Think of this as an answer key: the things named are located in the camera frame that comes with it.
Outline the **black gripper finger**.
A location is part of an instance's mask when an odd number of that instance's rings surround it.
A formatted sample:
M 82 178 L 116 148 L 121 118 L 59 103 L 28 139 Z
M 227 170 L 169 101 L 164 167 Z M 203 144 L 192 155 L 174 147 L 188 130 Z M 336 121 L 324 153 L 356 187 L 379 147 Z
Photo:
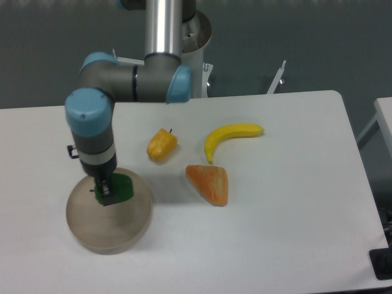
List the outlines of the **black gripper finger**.
M 97 201 L 108 206 L 114 204 L 114 192 L 112 177 L 108 176 L 104 179 L 97 179 Z

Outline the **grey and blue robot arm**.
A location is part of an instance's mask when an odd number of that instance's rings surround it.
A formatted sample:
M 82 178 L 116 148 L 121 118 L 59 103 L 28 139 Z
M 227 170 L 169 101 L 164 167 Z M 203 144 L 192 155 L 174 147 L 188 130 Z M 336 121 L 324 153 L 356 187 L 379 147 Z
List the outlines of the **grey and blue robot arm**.
M 65 101 L 78 159 L 94 179 L 96 200 L 103 206 L 130 199 L 117 188 L 112 117 L 117 102 L 184 103 L 191 97 L 191 69 L 181 63 L 183 23 L 196 15 L 195 1 L 118 1 L 126 10 L 145 10 L 143 65 L 121 64 L 113 55 L 88 55 L 79 72 L 80 87 Z

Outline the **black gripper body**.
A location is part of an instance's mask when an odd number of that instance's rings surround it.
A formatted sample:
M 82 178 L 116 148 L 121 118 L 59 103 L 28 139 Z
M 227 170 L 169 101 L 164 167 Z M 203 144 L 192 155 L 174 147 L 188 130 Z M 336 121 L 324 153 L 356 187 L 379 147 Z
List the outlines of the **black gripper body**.
M 99 165 L 87 164 L 82 160 L 80 162 L 81 162 L 82 169 L 88 176 L 100 180 L 108 179 L 117 167 L 117 158 L 115 157 L 112 157 L 109 161 Z

